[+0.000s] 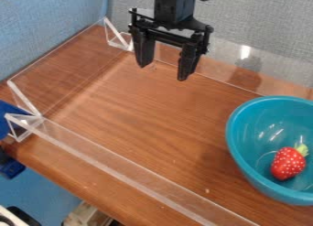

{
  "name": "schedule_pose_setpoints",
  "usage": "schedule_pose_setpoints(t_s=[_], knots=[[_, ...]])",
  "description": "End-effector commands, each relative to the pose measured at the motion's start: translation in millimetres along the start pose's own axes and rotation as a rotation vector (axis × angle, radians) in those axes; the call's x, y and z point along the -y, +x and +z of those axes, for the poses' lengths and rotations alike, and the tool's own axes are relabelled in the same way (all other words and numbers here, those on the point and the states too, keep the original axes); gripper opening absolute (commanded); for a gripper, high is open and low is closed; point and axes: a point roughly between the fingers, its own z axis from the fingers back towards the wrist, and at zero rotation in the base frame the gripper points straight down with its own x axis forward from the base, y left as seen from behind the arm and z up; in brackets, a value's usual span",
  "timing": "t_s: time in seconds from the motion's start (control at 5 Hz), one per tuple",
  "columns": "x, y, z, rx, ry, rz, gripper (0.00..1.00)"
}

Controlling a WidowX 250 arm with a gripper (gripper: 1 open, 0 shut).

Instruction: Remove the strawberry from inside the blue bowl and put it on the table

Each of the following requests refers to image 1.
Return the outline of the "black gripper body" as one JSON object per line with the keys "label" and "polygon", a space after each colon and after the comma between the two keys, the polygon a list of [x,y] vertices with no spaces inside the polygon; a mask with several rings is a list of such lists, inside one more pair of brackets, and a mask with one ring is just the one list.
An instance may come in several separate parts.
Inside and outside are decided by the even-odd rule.
{"label": "black gripper body", "polygon": [[132,27],[147,30],[150,37],[165,44],[182,48],[186,43],[194,43],[198,46],[201,55],[207,53],[209,39],[214,32],[214,27],[198,21],[193,16],[182,21],[165,21],[157,18],[153,11],[145,8],[131,8],[131,23],[128,25],[130,33]]}

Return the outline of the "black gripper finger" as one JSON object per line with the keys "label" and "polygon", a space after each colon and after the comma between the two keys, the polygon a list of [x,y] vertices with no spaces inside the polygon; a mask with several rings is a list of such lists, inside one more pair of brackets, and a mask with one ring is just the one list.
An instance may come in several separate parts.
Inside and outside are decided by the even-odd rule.
{"label": "black gripper finger", "polygon": [[147,30],[139,27],[131,28],[135,49],[135,60],[140,68],[151,64],[154,59],[155,40],[150,37]]}
{"label": "black gripper finger", "polygon": [[182,47],[178,59],[178,80],[187,80],[194,73],[198,60],[201,58],[201,51],[194,43],[186,43]]}

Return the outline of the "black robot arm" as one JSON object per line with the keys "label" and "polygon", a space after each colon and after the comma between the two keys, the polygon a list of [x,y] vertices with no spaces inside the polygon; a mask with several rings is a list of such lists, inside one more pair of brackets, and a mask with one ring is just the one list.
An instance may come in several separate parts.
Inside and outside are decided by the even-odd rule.
{"label": "black robot arm", "polygon": [[130,9],[128,25],[134,41],[135,60],[140,68],[154,60],[155,42],[181,48],[178,59],[178,80],[187,80],[194,74],[201,56],[207,53],[209,37],[214,32],[194,18],[195,0],[154,0],[153,14],[142,9]]}

